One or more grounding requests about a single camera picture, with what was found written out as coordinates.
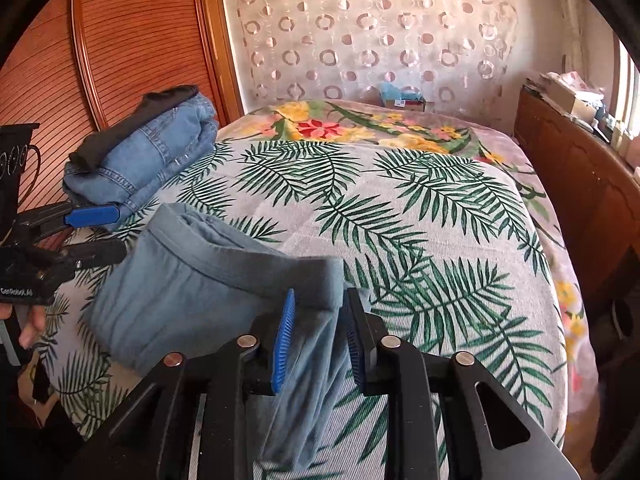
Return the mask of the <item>person's left hand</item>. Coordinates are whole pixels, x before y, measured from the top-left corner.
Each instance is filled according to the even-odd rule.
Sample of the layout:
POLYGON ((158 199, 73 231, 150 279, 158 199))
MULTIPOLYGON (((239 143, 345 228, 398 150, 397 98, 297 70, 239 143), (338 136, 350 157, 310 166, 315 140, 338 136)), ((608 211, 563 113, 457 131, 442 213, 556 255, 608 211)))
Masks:
POLYGON ((32 348, 32 345, 39 339, 46 328, 46 307, 45 306, 19 306, 22 312, 23 321, 18 321, 17 326, 21 329, 18 336, 10 338, 14 348, 21 347, 25 350, 32 348))

